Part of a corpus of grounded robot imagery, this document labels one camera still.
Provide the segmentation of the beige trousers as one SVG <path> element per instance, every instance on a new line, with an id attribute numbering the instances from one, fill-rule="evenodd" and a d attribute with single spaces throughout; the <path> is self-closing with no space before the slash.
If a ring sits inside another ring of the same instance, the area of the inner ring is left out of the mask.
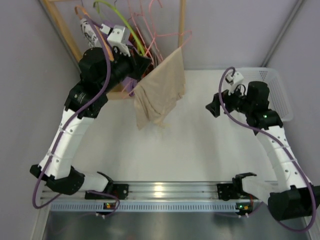
<path id="1" fill-rule="evenodd" d="M 162 127 L 165 117 L 185 94 L 185 70 L 179 47 L 134 88 L 134 110 L 139 130 L 148 123 Z"/>

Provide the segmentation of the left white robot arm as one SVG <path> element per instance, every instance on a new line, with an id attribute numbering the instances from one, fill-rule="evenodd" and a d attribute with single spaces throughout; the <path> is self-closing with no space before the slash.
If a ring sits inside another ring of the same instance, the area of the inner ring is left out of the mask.
<path id="1" fill-rule="evenodd" d="M 152 62 L 133 47 L 128 49 L 129 55 L 124 55 L 113 47 L 114 60 L 109 61 L 101 47 L 94 47 L 79 61 L 80 81 L 69 91 L 54 140 L 44 159 L 30 168 L 30 173 L 45 181 L 53 192 L 64 195 L 78 191 L 110 192 L 111 178 L 101 172 L 81 173 L 72 162 L 87 129 L 108 102 L 107 93 L 127 77 L 141 80 Z"/>

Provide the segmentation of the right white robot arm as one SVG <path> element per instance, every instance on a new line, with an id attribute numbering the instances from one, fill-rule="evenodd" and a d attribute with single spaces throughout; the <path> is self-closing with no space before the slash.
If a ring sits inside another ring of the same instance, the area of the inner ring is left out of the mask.
<path id="1" fill-rule="evenodd" d="M 236 191 L 266 203 L 277 221 L 313 218 L 320 205 L 320 187 L 314 186 L 301 170 L 287 143 L 279 114 L 269 107 L 269 93 L 265 82 L 251 81 L 246 93 L 238 86 L 217 92 L 206 109 L 216 118 L 221 110 L 227 115 L 233 111 L 245 115 L 246 123 L 242 126 L 253 131 L 275 173 L 277 187 L 260 180 L 253 172 L 239 173 L 232 179 Z"/>

